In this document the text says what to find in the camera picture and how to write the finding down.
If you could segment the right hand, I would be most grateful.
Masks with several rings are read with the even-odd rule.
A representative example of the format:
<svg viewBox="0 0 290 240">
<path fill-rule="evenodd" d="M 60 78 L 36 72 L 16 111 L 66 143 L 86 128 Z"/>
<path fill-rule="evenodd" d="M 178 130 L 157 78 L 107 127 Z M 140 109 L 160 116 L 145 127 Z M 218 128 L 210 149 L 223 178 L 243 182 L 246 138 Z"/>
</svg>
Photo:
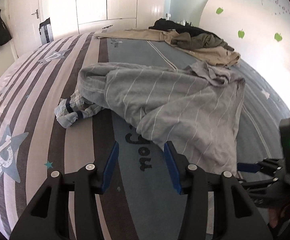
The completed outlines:
<svg viewBox="0 0 290 240">
<path fill-rule="evenodd" d="M 279 223 L 290 220 L 290 204 L 284 207 L 268 209 L 269 225 L 275 228 Z"/>
</svg>

